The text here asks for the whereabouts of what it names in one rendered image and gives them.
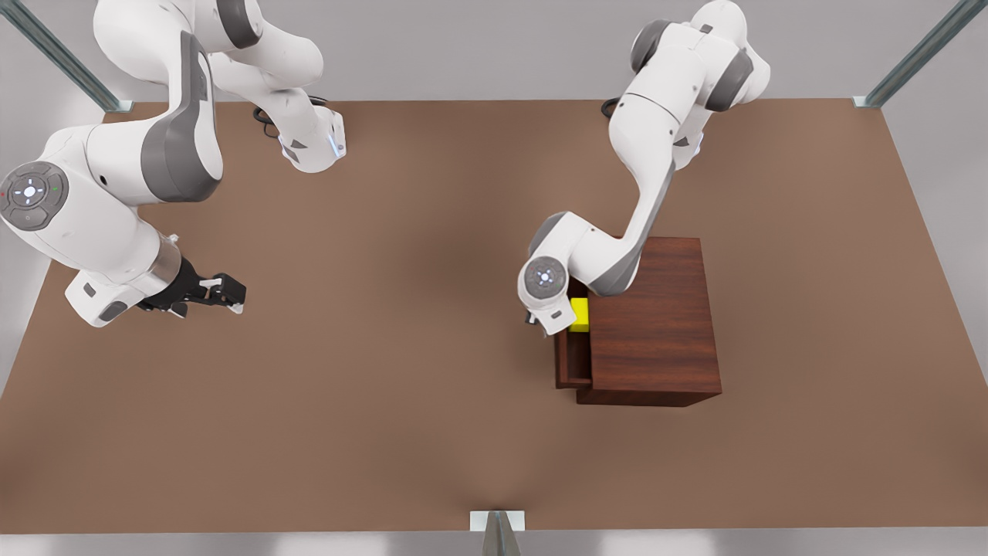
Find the dark wooden drawer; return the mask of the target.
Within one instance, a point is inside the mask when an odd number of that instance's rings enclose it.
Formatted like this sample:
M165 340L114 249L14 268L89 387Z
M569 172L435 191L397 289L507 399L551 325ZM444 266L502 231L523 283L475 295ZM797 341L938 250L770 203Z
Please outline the dark wooden drawer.
M567 295L571 298L587 298L588 289L582 283L571 280ZM590 376L590 332L558 332L554 337L555 347L555 387L589 388Z

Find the dark wooden cabinet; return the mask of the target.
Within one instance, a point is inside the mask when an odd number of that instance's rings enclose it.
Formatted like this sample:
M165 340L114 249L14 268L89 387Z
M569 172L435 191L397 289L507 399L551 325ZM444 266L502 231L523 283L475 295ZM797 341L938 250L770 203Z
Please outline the dark wooden cabinet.
M580 405L688 407L722 392L702 247L695 237L649 237L621 295L588 291L589 388Z

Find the silver frame post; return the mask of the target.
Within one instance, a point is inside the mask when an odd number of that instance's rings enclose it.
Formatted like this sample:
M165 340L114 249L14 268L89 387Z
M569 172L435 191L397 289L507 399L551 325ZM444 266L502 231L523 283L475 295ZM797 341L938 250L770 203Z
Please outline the silver frame post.
M988 7L988 0L959 0L931 31L892 68L867 95L854 96L857 108L880 109L936 54L942 52L975 17Z
M472 510L471 532L482 531L481 556L522 556L516 532L526 530L523 510Z
M21 34L46 58L59 68L77 85L103 112L109 114L124 114L134 108L134 102L121 100L85 67L81 60L74 56L59 39L50 32L45 24L39 21L31 11L21 3L21 0L0 0L0 15L7 18Z

